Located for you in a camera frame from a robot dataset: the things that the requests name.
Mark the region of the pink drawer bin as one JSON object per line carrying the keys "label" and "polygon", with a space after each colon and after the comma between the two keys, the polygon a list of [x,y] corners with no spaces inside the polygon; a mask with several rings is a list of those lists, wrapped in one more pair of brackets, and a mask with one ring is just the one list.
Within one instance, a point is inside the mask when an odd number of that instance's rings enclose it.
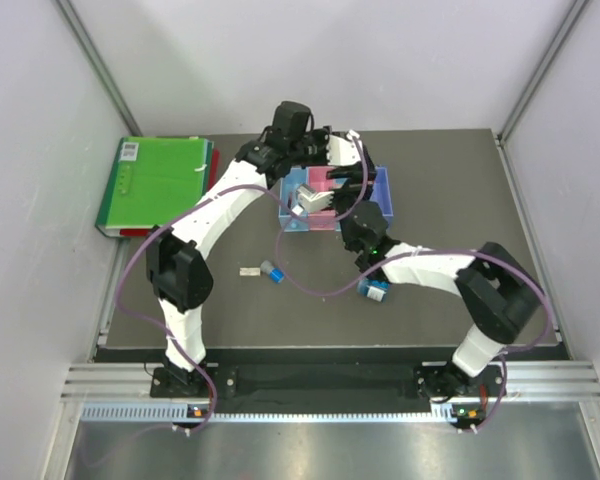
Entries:
{"label": "pink drawer bin", "polygon": [[[326,192],[332,189],[337,189],[344,184],[343,179],[328,178],[327,174],[332,170],[332,167],[310,167],[308,169],[308,185],[318,193]],[[312,219],[317,219],[318,223],[311,223],[309,229],[311,231],[320,230],[338,230],[339,224],[333,221],[336,216],[333,209],[321,210],[309,215]]]}

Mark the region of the light blue drawer bin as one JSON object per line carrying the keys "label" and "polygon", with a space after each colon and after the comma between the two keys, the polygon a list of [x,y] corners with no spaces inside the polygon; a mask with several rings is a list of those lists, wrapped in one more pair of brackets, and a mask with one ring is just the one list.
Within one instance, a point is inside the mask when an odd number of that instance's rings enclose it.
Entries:
{"label": "light blue drawer bin", "polygon": [[308,172],[299,167],[292,168],[280,182],[279,198],[284,204],[278,210],[278,219],[285,232],[308,232],[309,224],[305,221],[308,214],[299,206],[297,189],[308,183]]}

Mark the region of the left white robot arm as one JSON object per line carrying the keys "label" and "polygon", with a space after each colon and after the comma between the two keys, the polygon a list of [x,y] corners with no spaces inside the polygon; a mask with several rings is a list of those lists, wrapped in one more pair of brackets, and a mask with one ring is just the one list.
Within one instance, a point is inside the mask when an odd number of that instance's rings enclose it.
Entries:
{"label": "left white robot arm", "polygon": [[167,329],[165,376],[185,396],[206,387],[200,367],[206,355],[202,340],[202,306],[213,288],[206,259],[234,220],[260,196],[271,191],[294,167],[333,168],[345,178],[341,190],[313,202],[330,207],[340,200],[346,209],[369,198],[375,166],[357,133],[318,128],[311,109],[281,102],[260,136],[240,147],[217,183],[194,211],[171,225],[154,227],[146,250],[146,272],[159,300]]}

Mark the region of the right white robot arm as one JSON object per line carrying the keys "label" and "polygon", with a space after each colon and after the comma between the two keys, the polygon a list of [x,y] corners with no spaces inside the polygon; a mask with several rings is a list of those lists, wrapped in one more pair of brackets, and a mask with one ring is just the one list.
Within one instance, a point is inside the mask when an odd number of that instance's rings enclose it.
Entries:
{"label": "right white robot arm", "polygon": [[483,370],[513,344],[541,305],[543,291],[500,244],[477,251],[442,253],[391,238],[379,205],[350,181],[333,190],[331,207],[341,217],[346,250],[371,281],[432,288],[462,299],[473,325],[451,359],[426,374],[423,392],[434,398],[467,396],[484,380]]}

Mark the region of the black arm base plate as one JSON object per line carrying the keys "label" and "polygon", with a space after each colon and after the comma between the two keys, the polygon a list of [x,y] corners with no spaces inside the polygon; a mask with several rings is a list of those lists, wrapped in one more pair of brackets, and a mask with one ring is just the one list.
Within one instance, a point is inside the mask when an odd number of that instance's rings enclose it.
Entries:
{"label": "black arm base plate", "polygon": [[293,400],[316,394],[386,394],[391,399],[493,396],[503,386],[498,365],[475,378],[452,367],[424,364],[228,364],[209,366],[220,400],[264,399],[289,394]]}

